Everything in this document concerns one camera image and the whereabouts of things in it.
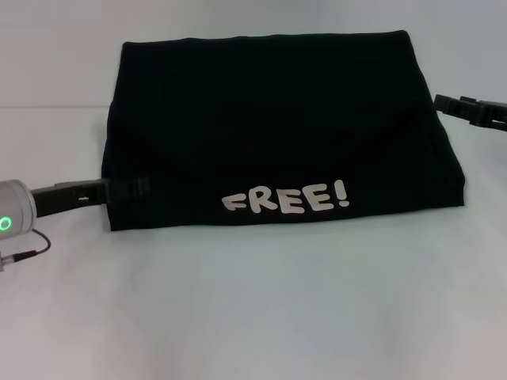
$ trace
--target green led light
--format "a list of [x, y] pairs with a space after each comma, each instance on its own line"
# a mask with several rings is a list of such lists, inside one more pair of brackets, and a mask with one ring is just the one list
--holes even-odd
[[13, 225], [13, 221], [8, 216], [0, 219], [0, 231], [7, 231]]

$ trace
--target black cloth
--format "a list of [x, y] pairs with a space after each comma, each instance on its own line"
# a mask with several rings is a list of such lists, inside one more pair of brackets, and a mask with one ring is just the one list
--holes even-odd
[[[108, 205], [112, 230], [462, 206], [465, 182], [403, 31], [126, 43], [102, 176], [151, 182], [144, 201]], [[301, 192], [313, 184], [328, 209]], [[276, 209], [254, 212], [258, 186]], [[301, 194], [282, 210], [277, 189]], [[227, 209], [237, 194], [244, 208]]]

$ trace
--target black t-shirt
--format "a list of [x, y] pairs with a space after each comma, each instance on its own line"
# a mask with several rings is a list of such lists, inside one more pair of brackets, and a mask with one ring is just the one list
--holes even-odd
[[406, 32], [124, 44], [103, 177], [148, 177], [113, 230], [463, 205]]

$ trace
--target white wall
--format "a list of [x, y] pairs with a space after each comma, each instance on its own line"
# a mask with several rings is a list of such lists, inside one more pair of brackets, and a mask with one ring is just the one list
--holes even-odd
[[[0, 178], [98, 177], [107, 108], [60, 107], [109, 104], [126, 40], [405, 29], [433, 95], [505, 101], [506, 11], [497, 0], [2, 0]], [[42, 218], [53, 249], [0, 275], [0, 378], [507, 378], [507, 133], [442, 120], [468, 179], [464, 208], [122, 233], [99, 207]], [[39, 244], [26, 235], [0, 250]]]

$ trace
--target white backdrop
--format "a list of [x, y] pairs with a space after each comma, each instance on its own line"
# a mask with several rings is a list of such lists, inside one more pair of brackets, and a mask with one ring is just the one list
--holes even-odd
[[[99, 176], [126, 40], [405, 29], [433, 95], [505, 101], [506, 11], [500, 0], [2, 0], [0, 178]], [[0, 378], [507, 378], [507, 133], [441, 118], [466, 207], [121, 233], [100, 207], [42, 218], [54, 248], [0, 275]], [[40, 244], [30, 234], [0, 250]]]

